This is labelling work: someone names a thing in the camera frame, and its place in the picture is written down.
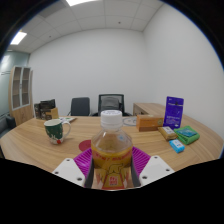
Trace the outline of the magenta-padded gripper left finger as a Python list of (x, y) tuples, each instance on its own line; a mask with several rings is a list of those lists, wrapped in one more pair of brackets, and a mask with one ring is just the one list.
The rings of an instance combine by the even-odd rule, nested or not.
[(65, 158), (53, 174), (84, 188), (91, 188), (94, 177), (92, 150), (87, 149), (75, 158)]

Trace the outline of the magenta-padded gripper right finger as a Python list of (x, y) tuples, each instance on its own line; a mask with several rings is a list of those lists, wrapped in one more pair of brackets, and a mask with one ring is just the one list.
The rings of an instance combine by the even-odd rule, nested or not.
[(143, 187), (172, 173), (174, 170), (158, 155), (150, 156), (136, 147), (132, 149), (131, 175), (135, 187)]

